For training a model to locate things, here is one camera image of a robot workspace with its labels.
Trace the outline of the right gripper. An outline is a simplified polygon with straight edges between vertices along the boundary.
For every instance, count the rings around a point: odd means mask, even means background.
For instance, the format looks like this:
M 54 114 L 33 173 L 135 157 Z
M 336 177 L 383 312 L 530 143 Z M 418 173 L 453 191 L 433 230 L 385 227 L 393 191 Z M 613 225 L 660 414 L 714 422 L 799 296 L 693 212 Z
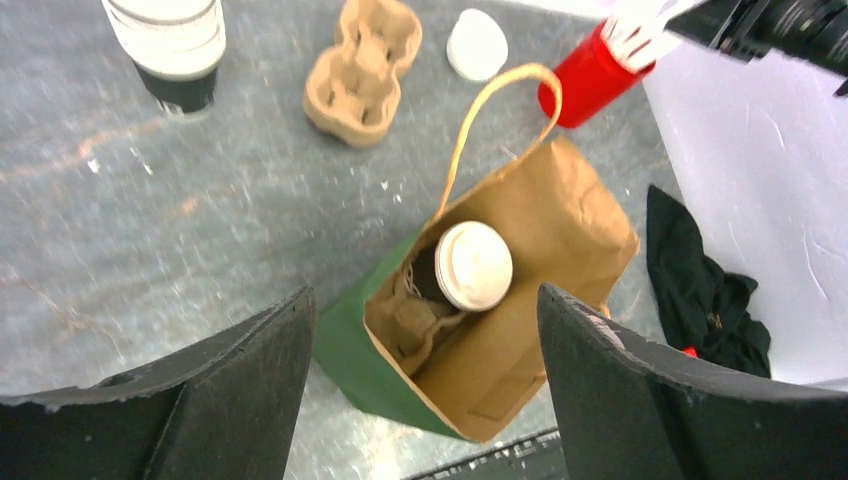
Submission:
M 771 50 L 847 76 L 847 3 L 710 0 L 671 16 L 665 29 L 740 61 Z

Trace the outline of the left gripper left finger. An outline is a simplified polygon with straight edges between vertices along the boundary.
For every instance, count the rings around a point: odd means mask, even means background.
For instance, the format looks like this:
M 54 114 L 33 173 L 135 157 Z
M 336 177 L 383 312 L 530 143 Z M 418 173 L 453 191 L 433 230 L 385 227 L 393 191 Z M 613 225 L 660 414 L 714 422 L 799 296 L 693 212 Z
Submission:
M 312 355 L 314 291 L 90 388 L 1 400 L 5 479 L 280 479 Z

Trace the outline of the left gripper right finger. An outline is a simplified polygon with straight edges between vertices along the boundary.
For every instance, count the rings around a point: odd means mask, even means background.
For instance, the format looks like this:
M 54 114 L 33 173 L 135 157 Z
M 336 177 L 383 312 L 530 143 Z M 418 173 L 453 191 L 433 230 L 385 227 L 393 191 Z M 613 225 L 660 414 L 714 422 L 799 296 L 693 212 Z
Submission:
M 688 356 L 539 288 L 537 320 L 572 479 L 843 479 L 847 396 Z

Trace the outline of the brown paper bag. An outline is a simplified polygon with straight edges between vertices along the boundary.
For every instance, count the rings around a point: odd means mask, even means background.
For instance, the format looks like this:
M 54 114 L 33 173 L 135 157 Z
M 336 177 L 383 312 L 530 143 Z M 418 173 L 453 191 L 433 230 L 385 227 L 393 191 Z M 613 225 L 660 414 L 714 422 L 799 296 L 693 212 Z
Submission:
M 450 227 L 479 221 L 509 247 L 513 277 L 494 308 L 466 319 L 414 375 L 384 345 L 398 274 Z M 392 249 L 320 316 L 314 357 L 357 409 L 436 434 L 483 443 L 546 382 L 536 302 L 551 284 L 599 312 L 639 249 L 599 173 L 565 137 L 544 129 L 515 160 Z

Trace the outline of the white cup lid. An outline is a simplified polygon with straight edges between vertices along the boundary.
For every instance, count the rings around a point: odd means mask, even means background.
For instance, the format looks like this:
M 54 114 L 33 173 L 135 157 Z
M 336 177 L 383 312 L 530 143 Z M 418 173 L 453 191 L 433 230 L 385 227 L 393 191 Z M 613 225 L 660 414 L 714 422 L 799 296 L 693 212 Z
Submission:
M 508 245 L 491 226 L 465 221 L 436 244 L 434 273 L 441 293 L 461 311 L 483 312 L 506 296 L 513 277 Z

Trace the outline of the black paper coffee cup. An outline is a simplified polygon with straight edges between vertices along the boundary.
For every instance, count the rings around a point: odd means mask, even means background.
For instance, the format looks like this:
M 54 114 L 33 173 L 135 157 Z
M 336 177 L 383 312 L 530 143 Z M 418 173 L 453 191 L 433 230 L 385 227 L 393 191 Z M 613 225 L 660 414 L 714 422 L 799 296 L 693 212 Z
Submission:
M 431 243 L 420 250 L 412 260 L 412 285 L 422 299 L 441 304 L 449 304 L 449 300 L 439 286 L 436 275 L 436 247 L 436 242 Z

